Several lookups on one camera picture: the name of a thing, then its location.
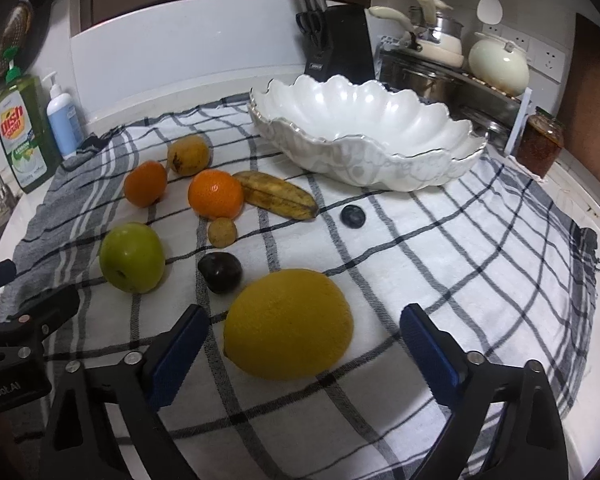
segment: dish soap bottle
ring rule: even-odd
[[[17,47],[8,48],[7,88],[0,93],[0,141],[18,184],[30,193],[56,172],[61,157],[38,104],[40,80],[14,66]]]
[[[74,100],[67,92],[62,92],[62,88],[56,83],[56,74],[52,72],[43,79],[51,79],[51,101],[46,106],[46,116],[49,118],[60,154],[63,158],[69,158],[75,155],[75,150],[82,144],[84,137],[75,114]]]

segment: dark purple fruit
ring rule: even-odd
[[[211,292],[226,294],[234,290],[242,278],[242,266],[231,253],[209,253],[198,262],[198,270]]]
[[[340,213],[340,220],[347,227],[360,229],[366,221],[365,212],[357,205],[346,205]]]

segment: orange fruit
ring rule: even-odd
[[[200,216],[233,219],[243,202],[240,182],[225,171],[200,171],[189,184],[189,205]]]
[[[124,187],[129,202],[138,207],[149,207],[167,189],[167,170],[160,162],[148,160],[126,176]]]

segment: white and black cloth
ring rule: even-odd
[[[80,311],[48,341],[54,384],[68,360],[117,362],[197,303],[212,329],[173,405],[159,413],[200,478],[406,479],[449,415],[432,399],[398,330],[403,307],[419,303],[467,351],[507,365],[541,361],[560,412],[568,412],[595,310],[595,232],[489,153],[459,180],[412,193],[359,189],[303,171],[258,136],[246,102],[237,96],[119,127],[103,149],[78,154],[58,171],[14,252],[18,277],[0,299],[5,319],[41,290],[77,283]],[[304,267],[340,287],[355,329],[333,369],[275,382],[235,367],[222,354],[222,327],[239,291],[216,296],[196,270],[215,249],[207,221],[187,203],[190,178],[170,173],[166,195],[146,209],[123,198],[129,171],[150,159],[165,163],[168,144],[188,135],[212,147],[213,168],[264,171],[315,197],[313,221],[246,205],[235,221],[238,240],[225,250],[241,261],[243,285]],[[347,204],[366,212],[361,229],[340,221]],[[162,285],[144,295],[116,290],[98,266],[102,239],[128,221],[150,225],[166,252]],[[42,402],[43,412],[49,403]],[[119,412],[110,415],[128,445]],[[497,420],[495,407],[467,472],[479,466]]]

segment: bowl rim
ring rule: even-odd
[[[295,85],[301,77],[308,77],[308,78],[313,79],[315,81],[315,79],[313,77],[311,77],[310,75],[300,74],[296,78],[296,80],[293,82],[292,85],[287,85],[287,84],[283,83],[282,81],[279,81],[279,82],[282,83],[284,86],[289,87],[289,86]],[[384,87],[384,85],[381,82],[379,82],[377,79],[369,79],[368,81],[365,81],[364,83],[362,83],[362,85],[355,85],[351,81],[349,81],[349,79],[347,79],[345,76],[343,76],[341,74],[335,74],[335,75],[332,75],[329,79],[327,79],[327,81],[324,81],[324,82],[316,81],[316,82],[318,84],[320,84],[320,85],[323,85],[323,84],[329,82],[333,78],[344,79],[344,81],[346,81],[346,83],[349,86],[353,86],[353,87],[362,86],[362,85],[368,84],[369,82],[375,83],[378,86],[380,86],[381,89],[384,92],[387,92],[388,94],[399,94],[400,92],[411,92],[419,100],[418,95],[412,89],[405,88],[403,90],[399,90],[397,92],[393,92],[393,91],[387,90]],[[256,118],[259,121],[261,121],[261,122],[263,122],[265,124],[271,124],[273,122],[277,122],[277,123],[281,123],[281,124],[283,124],[285,126],[288,126],[296,134],[299,134],[305,141],[307,141],[307,142],[309,142],[309,143],[311,143],[313,145],[332,146],[332,145],[336,145],[336,143],[342,142],[344,139],[357,139],[357,140],[363,140],[365,142],[369,142],[372,145],[374,145],[381,153],[384,153],[387,157],[389,157],[389,158],[396,158],[396,159],[401,160],[401,161],[408,161],[408,160],[411,160],[413,158],[417,158],[419,156],[429,155],[430,153],[443,153],[443,154],[446,153],[447,155],[449,155],[450,160],[452,162],[462,162],[464,160],[467,160],[468,158],[471,158],[472,156],[475,156],[476,153],[482,152],[485,149],[485,147],[486,147],[486,145],[488,143],[488,140],[489,140],[489,133],[488,132],[485,132],[485,134],[483,136],[475,136],[477,138],[482,138],[482,142],[481,142],[480,146],[476,150],[474,150],[473,152],[469,153],[467,156],[463,156],[463,157],[458,158],[458,157],[450,156],[451,152],[449,150],[445,149],[445,148],[432,148],[430,150],[427,150],[426,152],[416,153],[415,155],[403,155],[401,153],[389,153],[386,150],[386,148],[382,144],[380,144],[380,142],[378,142],[377,140],[375,140],[375,139],[373,139],[371,137],[363,135],[363,134],[350,134],[350,135],[345,135],[345,136],[342,136],[342,137],[338,137],[337,139],[333,139],[333,140],[327,140],[324,137],[314,137],[314,136],[309,135],[306,131],[304,131],[302,128],[300,128],[300,126],[298,126],[297,124],[295,124],[293,121],[289,121],[288,119],[285,119],[284,117],[275,117],[275,118],[272,118],[272,119],[267,119],[258,110],[258,108],[256,106],[254,94],[256,92],[258,92],[259,94],[262,94],[262,95],[268,94],[269,91],[271,90],[271,84],[274,81],[276,81],[276,80],[277,79],[273,78],[273,79],[271,79],[269,81],[269,83],[267,84],[267,90],[265,92],[260,92],[259,90],[256,90],[255,88],[251,88],[251,90],[249,91],[249,104],[247,105],[247,108],[248,108],[249,112],[252,113],[254,116],[256,116]],[[474,131],[473,123],[469,119],[460,119],[459,121],[455,121],[455,120],[451,119],[451,117],[449,116],[449,108],[446,106],[446,104],[444,104],[444,103],[431,103],[431,104],[427,105],[427,104],[424,104],[423,102],[420,102],[420,104],[422,106],[424,106],[424,107],[432,106],[432,105],[435,105],[435,104],[442,104],[443,107],[445,108],[446,118],[448,120],[451,120],[451,121],[454,121],[454,122],[458,122],[458,123],[459,122],[464,122],[464,121],[468,122],[469,123],[468,135],[471,136],[471,134],[474,134],[475,131]]]

